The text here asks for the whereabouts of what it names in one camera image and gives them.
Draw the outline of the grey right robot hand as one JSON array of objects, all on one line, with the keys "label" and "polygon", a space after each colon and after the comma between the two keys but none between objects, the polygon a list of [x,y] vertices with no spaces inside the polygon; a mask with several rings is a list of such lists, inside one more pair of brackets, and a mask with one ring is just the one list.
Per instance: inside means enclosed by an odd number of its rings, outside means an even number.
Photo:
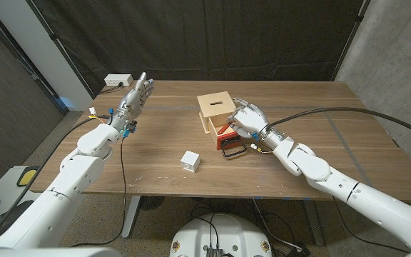
[{"label": "grey right robot hand", "polygon": [[264,112],[255,104],[251,104],[243,99],[233,99],[238,107],[226,119],[230,127],[243,138],[253,138],[257,136],[259,140],[268,141],[270,138],[269,122]]}]

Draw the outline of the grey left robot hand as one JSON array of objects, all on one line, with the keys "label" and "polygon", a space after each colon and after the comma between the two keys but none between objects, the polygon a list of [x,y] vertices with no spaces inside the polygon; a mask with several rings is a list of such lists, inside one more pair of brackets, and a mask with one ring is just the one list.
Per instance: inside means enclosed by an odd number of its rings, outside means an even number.
[{"label": "grey left robot hand", "polygon": [[109,125],[121,131],[130,122],[135,121],[153,92],[153,82],[154,80],[147,79],[146,72],[143,72],[134,88],[121,99],[119,107],[109,120]]}]

